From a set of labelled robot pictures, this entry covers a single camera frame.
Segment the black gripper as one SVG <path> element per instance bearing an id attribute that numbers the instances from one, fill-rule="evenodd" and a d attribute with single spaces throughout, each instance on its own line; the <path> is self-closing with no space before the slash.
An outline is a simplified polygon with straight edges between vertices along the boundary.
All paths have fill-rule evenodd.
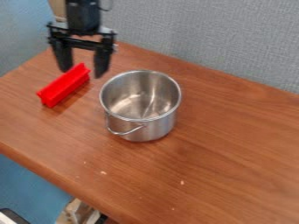
<path id="1" fill-rule="evenodd" d="M 69 27 L 66 22 L 53 22 L 47 24 L 49 43 L 53 47 L 59 68 L 67 72 L 73 68 L 73 50 L 79 48 L 95 52 L 95 77 L 101 78 L 109 71 L 111 54 L 115 51 L 118 33 L 106 26 L 97 30 L 78 31 Z"/>

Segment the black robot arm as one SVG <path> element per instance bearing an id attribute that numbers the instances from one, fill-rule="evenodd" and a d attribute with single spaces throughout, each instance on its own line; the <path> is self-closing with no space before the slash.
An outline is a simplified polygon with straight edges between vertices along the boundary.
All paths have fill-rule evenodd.
<path id="1" fill-rule="evenodd" d="M 101 0 L 65 0 L 63 22 L 50 22 L 49 43 L 59 69 L 67 72 L 74 67 L 73 49 L 94 51 L 95 77 L 101 78 L 110 69 L 115 51 L 117 32 L 102 26 Z"/>

